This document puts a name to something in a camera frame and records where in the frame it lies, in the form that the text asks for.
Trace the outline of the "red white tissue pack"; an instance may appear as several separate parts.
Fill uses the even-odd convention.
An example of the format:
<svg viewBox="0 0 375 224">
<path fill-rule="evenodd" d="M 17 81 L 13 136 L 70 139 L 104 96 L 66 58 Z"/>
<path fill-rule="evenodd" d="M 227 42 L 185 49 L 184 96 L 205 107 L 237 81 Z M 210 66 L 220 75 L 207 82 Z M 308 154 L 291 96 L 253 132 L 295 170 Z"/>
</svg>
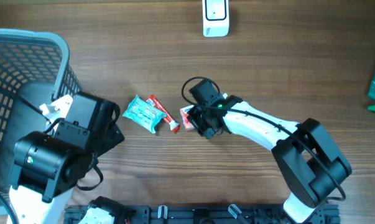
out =
<svg viewBox="0 0 375 224">
<path fill-rule="evenodd" d="M 183 108 L 180 109 L 180 114 L 182 116 L 183 125 L 185 126 L 185 129 L 187 131 L 191 131 L 191 130 L 195 129 L 194 125 L 191 122 L 189 122 L 189 120 L 188 120 L 188 112 L 192 108 L 193 108 L 193 105 L 186 106 L 186 107 L 183 107 Z"/>
</svg>

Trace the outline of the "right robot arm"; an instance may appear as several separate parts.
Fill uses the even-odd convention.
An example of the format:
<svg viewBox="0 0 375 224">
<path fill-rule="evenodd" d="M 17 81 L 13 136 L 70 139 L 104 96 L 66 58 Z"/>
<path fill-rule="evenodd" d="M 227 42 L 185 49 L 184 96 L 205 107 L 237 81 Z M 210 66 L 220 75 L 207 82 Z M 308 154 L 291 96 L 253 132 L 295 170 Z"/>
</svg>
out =
<svg viewBox="0 0 375 224">
<path fill-rule="evenodd" d="M 309 118 L 303 123 L 276 118 L 237 96 L 224 96 L 209 78 L 189 90 L 193 96 L 188 120 L 200 136 L 218 132 L 243 136 L 271 151 L 290 190 L 280 220 L 307 223 L 330 200 L 344 201 L 341 183 L 352 173 L 347 158 L 324 126 Z"/>
</svg>

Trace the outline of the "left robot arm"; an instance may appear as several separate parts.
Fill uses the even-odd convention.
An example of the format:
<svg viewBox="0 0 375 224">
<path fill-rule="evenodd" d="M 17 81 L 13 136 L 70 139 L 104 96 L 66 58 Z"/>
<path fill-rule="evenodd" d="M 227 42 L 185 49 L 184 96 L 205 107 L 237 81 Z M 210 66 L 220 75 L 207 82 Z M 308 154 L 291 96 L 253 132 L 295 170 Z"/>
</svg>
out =
<svg viewBox="0 0 375 224">
<path fill-rule="evenodd" d="M 57 223 L 78 181 L 90 170 L 99 174 L 99 156 L 124 141 L 112 101 L 79 91 L 40 109 L 47 129 L 14 146 L 8 223 Z"/>
</svg>

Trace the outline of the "red white stick packet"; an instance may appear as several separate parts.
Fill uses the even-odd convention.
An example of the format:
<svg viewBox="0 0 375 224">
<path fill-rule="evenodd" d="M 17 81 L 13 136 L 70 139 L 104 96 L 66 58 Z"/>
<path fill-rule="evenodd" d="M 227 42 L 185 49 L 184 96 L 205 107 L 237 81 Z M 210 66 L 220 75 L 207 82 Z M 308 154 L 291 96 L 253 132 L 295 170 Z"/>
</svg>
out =
<svg viewBox="0 0 375 224">
<path fill-rule="evenodd" d="M 173 133 L 177 133 L 180 129 L 180 125 L 176 120 L 169 114 L 169 112 L 165 109 L 163 104 L 158 100 L 158 98 L 154 95 L 149 95 L 146 98 L 146 102 L 150 104 L 151 106 L 157 108 L 158 110 L 161 110 L 163 113 L 166 114 L 166 117 L 163 118 L 163 120 L 170 126 L 170 130 Z"/>
</svg>

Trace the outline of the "teal white small packet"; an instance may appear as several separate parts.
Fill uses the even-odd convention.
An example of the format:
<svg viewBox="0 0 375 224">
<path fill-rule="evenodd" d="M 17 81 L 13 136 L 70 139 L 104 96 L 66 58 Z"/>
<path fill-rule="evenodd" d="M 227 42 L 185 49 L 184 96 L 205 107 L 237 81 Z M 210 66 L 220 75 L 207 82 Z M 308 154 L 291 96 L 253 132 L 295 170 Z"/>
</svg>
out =
<svg viewBox="0 0 375 224">
<path fill-rule="evenodd" d="M 128 105 L 127 110 L 123 113 L 123 117 L 133 120 L 152 134 L 155 134 L 155 127 L 166 117 L 166 114 L 136 95 Z"/>
</svg>

